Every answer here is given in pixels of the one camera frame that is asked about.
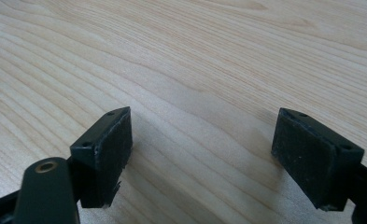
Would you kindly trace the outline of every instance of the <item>black plastic part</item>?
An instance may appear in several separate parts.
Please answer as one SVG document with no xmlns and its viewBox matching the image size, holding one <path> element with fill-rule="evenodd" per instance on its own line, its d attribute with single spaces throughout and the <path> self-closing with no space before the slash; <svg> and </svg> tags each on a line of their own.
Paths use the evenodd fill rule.
<svg viewBox="0 0 367 224">
<path fill-rule="evenodd" d="M 364 150 L 315 119 L 281 108 L 272 154 L 316 208 L 343 211 Z"/>
<path fill-rule="evenodd" d="M 70 147 L 75 198 L 83 208 L 109 207 L 133 145 L 131 109 L 104 114 Z"/>
<path fill-rule="evenodd" d="M 79 223 L 66 160 L 48 158 L 29 166 L 23 175 L 14 223 Z"/>
<path fill-rule="evenodd" d="M 0 224 L 12 223 L 18 193 L 18 191 L 15 191 L 6 195 L 3 198 L 0 198 Z"/>
</svg>

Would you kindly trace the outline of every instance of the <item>wood grain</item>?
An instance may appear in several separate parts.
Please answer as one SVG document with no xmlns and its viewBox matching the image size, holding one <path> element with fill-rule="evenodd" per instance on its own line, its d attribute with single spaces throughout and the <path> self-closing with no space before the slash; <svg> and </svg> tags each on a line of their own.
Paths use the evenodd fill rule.
<svg viewBox="0 0 367 224">
<path fill-rule="evenodd" d="M 348 223 L 270 150 L 283 106 L 367 165 L 367 0 L 0 1 L 0 197 L 127 105 L 120 191 L 82 223 Z"/>
</svg>

